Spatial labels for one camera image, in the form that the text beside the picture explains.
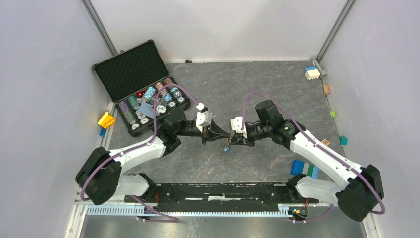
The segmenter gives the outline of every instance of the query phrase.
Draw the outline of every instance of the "white wall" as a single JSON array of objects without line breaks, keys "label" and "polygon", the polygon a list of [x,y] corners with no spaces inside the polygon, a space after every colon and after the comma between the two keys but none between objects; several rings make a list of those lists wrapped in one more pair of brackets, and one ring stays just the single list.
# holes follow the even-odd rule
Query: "white wall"
[{"label": "white wall", "polygon": [[382,175],[381,237],[418,237],[420,2],[355,3],[321,65],[350,159]]},{"label": "white wall", "polygon": [[92,0],[118,51],[154,39],[166,62],[308,60],[345,0]]},{"label": "white wall", "polygon": [[91,67],[110,53],[79,0],[2,1],[0,22],[0,237],[60,238],[109,102]]}]

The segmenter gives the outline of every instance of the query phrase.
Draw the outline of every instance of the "gray marble floor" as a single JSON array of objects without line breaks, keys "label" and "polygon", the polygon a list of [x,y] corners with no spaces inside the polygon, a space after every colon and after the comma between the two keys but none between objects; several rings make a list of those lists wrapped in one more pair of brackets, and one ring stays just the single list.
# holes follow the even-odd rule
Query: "gray marble floor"
[{"label": "gray marble floor", "polygon": [[[327,139],[332,149],[343,154],[321,82],[308,81],[303,74],[310,66],[306,61],[277,61],[169,64],[168,68],[177,83],[204,103],[225,130],[229,130],[231,118],[240,116],[246,94],[259,91],[277,100],[319,140]],[[254,105],[260,101],[260,96],[249,100],[246,121],[258,119]],[[187,119],[196,112],[195,107],[187,110]],[[151,134],[131,137],[118,116],[109,148],[131,145]],[[155,182],[281,182],[292,177],[295,159],[306,161],[270,139],[257,141],[254,148],[233,146],[228,153],[222,152],[223,141],[203,146],[198,138],[181,137],[181,142],[172,154],[145,162],[128,173],[146,173]],[[328,176],[320,172],[318,178]]]}]

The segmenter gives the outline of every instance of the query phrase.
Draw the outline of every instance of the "teal block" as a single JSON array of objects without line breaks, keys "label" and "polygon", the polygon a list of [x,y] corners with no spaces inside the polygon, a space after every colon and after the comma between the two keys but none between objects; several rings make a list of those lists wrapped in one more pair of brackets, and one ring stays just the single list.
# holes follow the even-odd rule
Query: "teal block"
[{"label": "teal block", "polygon": [[340,144],[341,145],[347,145],[347,137],[345,137],[344,135],[340,135]]}]

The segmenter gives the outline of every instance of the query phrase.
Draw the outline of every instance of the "wooden block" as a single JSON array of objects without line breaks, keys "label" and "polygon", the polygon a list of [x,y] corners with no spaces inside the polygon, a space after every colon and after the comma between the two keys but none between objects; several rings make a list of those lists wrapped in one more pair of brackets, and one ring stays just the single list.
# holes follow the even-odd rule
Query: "wooden block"
[{"label": "wooden block", "polygon": [[322,143],[323,143],[324,145],[326,145],[326,146],[328,146],[328,145],[329,145],[329,141],[328,141],[327,139],[324,139],[324,140],[322,141]]},{"label": "wooden block", "polygon": [[328,85],[324,85],[324,94],[328,95],[329,94],[329,87]]}]

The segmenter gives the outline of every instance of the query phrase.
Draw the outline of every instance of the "case lid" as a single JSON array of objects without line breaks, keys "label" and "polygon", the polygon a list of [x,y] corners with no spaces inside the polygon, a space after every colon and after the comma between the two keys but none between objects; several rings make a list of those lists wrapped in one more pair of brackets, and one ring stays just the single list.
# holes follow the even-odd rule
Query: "case lid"
[{"label": "case lid", "polygon": [[169,76],[153,40],[95,64],[93,69],[115,102]]}]

